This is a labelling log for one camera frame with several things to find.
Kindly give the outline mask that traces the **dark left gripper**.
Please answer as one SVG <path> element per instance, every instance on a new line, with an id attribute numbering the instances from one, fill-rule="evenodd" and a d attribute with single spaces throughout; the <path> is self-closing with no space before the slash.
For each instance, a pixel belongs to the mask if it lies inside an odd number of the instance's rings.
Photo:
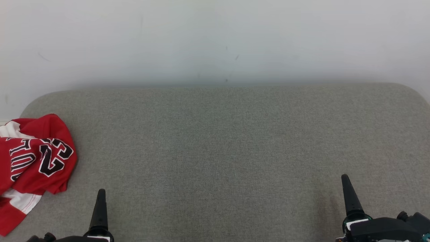
<path id="1" fill-rule="evenodd" d="M 100 189 L 98 190 L 89 231 L 82 236 L 67 236 L 56 239 L 54 242 L 114 242 L 112 233 L 108 231 L 107 216 L 106 191 L 105 189 Z"/>

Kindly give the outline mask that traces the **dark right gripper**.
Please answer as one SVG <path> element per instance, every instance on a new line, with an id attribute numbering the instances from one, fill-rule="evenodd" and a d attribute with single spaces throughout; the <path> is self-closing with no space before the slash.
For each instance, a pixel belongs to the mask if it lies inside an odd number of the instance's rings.
<path id="1" fill-rule="evenodd" d="M 346 218 L 342 224 L 344 235 L 337 242 L 414 242 L 415 229 L 406 222 L 388 217 L 372 219 L 364 213 L 347 174 L 341 176 Z"/>

